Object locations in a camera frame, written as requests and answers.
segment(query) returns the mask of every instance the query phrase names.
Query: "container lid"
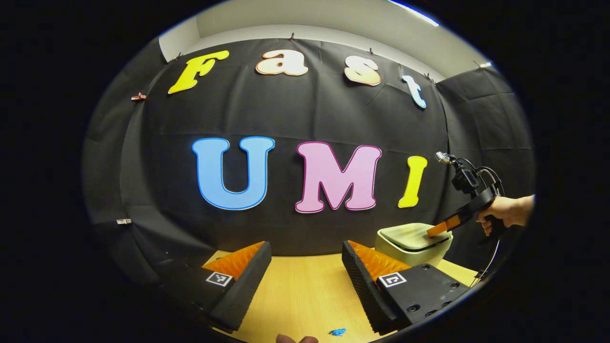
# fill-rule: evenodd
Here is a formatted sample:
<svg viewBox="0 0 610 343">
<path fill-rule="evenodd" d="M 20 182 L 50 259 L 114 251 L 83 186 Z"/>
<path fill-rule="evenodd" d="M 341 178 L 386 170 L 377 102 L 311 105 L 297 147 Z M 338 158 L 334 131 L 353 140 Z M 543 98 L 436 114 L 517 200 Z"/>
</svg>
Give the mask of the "container lid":
<svg viewBox="0 0 610 343">
<path fill-rule="evenodd" d="M 451 233 L 448 231 L 428 237 L 427 231 L 432 227 L 434 225 L 411 223 L 380 229 L 378 234 L 404 250 L 415 252 L 431 248 L 451 237 Z"/>
</svg>

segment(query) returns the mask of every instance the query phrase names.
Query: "table surface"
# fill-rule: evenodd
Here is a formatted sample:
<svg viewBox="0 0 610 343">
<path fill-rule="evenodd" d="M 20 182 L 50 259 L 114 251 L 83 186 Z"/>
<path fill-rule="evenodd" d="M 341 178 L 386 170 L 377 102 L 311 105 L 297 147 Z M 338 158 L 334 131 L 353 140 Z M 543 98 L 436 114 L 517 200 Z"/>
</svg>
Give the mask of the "table surface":
<svg viewBox="0 0 610 343">
<path fill-rule="evenodd" d="M 208 262 L 228 254 L 218 250 Z M 445 260 L 437 268 L 462 284 L 470 284 L 476 275 Z M 341 328 L 346 329 L 343 336 L 329 334 Z M 271 257 L 242 325 L 230 336 L 252 343 L 275 343 L 278 333 L 297 342 L 313 336 L 320 343 L 361 343 L 383 337 L 371 328 L 340 253 Z"/>
</svg>

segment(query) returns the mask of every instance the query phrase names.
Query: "human hand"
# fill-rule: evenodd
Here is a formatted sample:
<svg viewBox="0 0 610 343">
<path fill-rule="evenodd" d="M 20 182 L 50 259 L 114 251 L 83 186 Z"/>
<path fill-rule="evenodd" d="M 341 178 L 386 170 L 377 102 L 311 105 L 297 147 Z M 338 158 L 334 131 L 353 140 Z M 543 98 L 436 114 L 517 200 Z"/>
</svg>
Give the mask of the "human hand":
<svg viewBox="0 0 610 343">
<path fill-rule="evenodd" d="M 275 339 L 275 343 L 296 343 L 296 341 L 286 335 L 279 334 Z M 318 343 L 318 339 L 311 336 L 305 336 L 299 343 Z"/>
<path fill-rule="evenodd" d="M 476 219 L 477 223 L 481 223 L 485 235 L 489 236 L 492 232 L 491 222 L 485 219 L 486 216 L 492 215 L 497 219 L 501 219 L 505 227 L 512 225 L 527 224 L 529 215 L 534 208 L 534 195 L 528 197 L 512 199 L 507 197 L 496 197 L 492 204 L 482 210 Z"/>
</svg>

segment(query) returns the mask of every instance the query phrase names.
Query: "letter m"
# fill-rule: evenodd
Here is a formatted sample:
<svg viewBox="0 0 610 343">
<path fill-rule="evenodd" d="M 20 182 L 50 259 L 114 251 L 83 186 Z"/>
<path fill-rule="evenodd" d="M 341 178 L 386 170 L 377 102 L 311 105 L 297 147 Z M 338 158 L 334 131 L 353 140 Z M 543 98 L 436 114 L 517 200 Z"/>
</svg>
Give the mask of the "letter m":
<svg viewBox="0 0 610 343">
<path fill-rule="evenodd" d="M 319 199 L 320 187 L 333 210 L 341 206 L 350 188 L 351 198 L 345 202 L 347 209 L 357 211 L 375 206 L 373 188 L 377 160 L 381 157 L 379 148 L 370 145 L 359 146 L 344 170 L 341 170 L 327 143 L 301 143 L 296 151 L 305 158 L 303 199 L 295 205 L 298 212 L 314 213 L 324 209 L 324 203 Z"/>
</svg>

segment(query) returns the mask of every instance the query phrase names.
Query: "white wall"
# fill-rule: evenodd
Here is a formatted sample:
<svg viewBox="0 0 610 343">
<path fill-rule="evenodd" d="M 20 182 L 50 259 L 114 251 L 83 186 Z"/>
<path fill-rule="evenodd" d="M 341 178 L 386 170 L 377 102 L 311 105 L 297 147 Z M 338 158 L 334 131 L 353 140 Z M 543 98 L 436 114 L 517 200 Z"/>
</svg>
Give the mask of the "white wall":
<svg viewBox="0 0 610 343">
<path fill-rule="evenodd" d="M 165 60 L 176 58 L 179 53 L 186 54 L 184 49 L 195 44 L 201 36 L 197 27 L 197 17 L 193 16 L 167 30 L 159 36 L 159 45 Z"/>
<path fill-rule="evenodd" d="M 188 29 L 193 29 L 190 20 L 188 23 Z M 178 30 L 186 31 L 186 28 L 177 27 L 174 29 L 174 31 L 176 32 Z M 176 50 L 182 51 L 182 54 L 188 54 L 190 52 L 209 48 L 211 46 L 216 46 L 223 43 L 237 42 L 241 40 L 261 38 L 289 39 L 292 32 L 295 33 L 295 39 L 310 39 L 330 43 L 338 43 L 352 46 L 354 48 L 358 48 L 366 52 L 368 52 L 369 48 L 373 48 L 373 53 L 375 55 L 379 55 L 392 61 L 398 62 L 415 71 L 418 71 L 421 74 L 430 73 L 430 77 L 436 82 L 445 79 L 445 76 L 441 75 L 438 71 L 432 69 L 427 64 L 391 46 L 387 46 L 375 40 L 351 34 L 349 32 L 328 29 L 326 27 L 319 26 L 276 24 L 246 27 L 242 29 L 220 32 L 204 38 L 199 38 L 188 46 L 186 45 L 186 41 L 183 42 L 179 40 L 171 42 L 170 45 L 171 38 L 178 36 L 177 33 L 170 31 L 169 33 L 165 34 L 165 39 L 159 39 L 159 44 L 161 44 L 161 50 L 163 51 L 165 58 L 172 59 L 178 54 L 177 52 L 174 53 Z M 180 46 L 181 44 L 184 44 L 184 46 L 182 48 L 178 48 L 178 46 Z M 171 51 L 174 54 L 168 55 L 165 51 Z"/>
</svg>

